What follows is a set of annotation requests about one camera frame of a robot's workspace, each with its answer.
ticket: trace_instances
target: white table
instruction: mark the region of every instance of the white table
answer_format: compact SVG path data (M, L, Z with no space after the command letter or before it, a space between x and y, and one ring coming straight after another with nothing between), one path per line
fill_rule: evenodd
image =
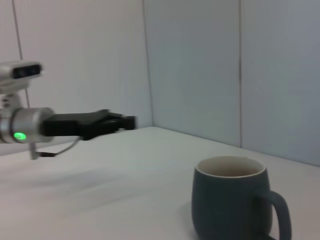
M264 162L289 205L293 239L320 239L320 168L156 127L81 142L57 158L1 157L0 239L196 240L194 166L225 155Z

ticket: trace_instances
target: dark gray mug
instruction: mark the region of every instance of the dark gray mug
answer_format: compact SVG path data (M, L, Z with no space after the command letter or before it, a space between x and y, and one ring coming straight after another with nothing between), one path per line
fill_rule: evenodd
M291 240L285 199L270 190L266 167L247 157L220 156L195 168L192 220L201 240L273 240L272 205L280 240Z

